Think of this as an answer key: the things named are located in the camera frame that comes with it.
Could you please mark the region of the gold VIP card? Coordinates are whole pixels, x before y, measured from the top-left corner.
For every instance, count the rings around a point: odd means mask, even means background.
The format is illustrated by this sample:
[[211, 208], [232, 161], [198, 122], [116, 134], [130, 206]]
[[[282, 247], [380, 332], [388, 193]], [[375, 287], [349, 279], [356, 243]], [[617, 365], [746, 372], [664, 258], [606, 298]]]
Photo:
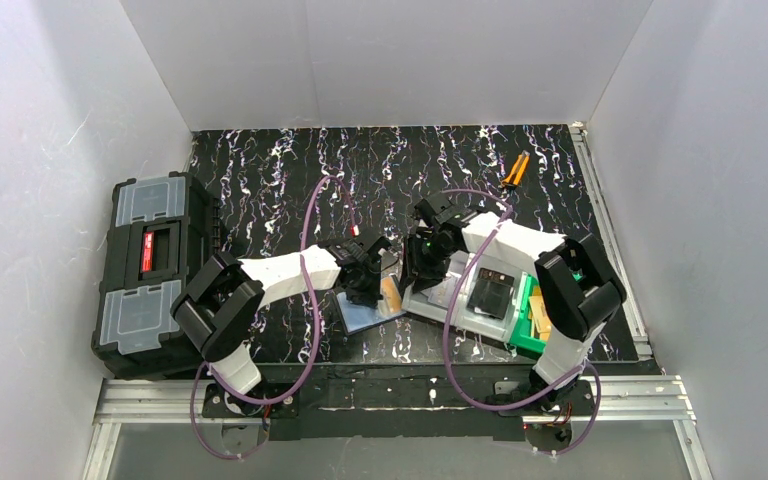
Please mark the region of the gold VIP card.
[[378, 311], [382, 316], [393, 317], [402, 313], [402, 297], [392, 275], [386, 275], [381, 279], [380, 294]]

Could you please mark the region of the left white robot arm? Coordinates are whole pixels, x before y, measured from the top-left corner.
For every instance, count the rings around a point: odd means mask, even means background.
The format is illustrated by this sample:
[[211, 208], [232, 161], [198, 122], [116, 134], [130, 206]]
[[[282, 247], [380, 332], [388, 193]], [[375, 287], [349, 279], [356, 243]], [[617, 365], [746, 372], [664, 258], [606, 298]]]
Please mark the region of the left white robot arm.
[[371, 232], [319, 241], [300, 251], [261, 259], [213, 255], [172, 302], [170, 314], [201, 354], [218, 383], [247, 403], [262, 379], [244, 342], [258, 311], [278, 300], [306, 293], [314, 305], [319, 291], [338, 289], [361, 307], [377, 308], [382, 254], [391, 241]]

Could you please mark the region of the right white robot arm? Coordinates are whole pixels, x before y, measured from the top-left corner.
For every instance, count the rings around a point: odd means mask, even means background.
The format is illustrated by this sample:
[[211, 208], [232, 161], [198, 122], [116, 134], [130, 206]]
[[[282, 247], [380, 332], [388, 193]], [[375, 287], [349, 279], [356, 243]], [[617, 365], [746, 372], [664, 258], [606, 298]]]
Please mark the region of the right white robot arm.
[[399, 289], [408, 312], [512, 343], [525, 278], [540, 289], [550, 335], [530, 380], [560, 390], [580, 374], [605, 324], [622, 309], [626, 288], [592, 234], [577, 239], [511, 220], [482, 206], [455, 204], [447, 191], [413, 207], [403, 242]]

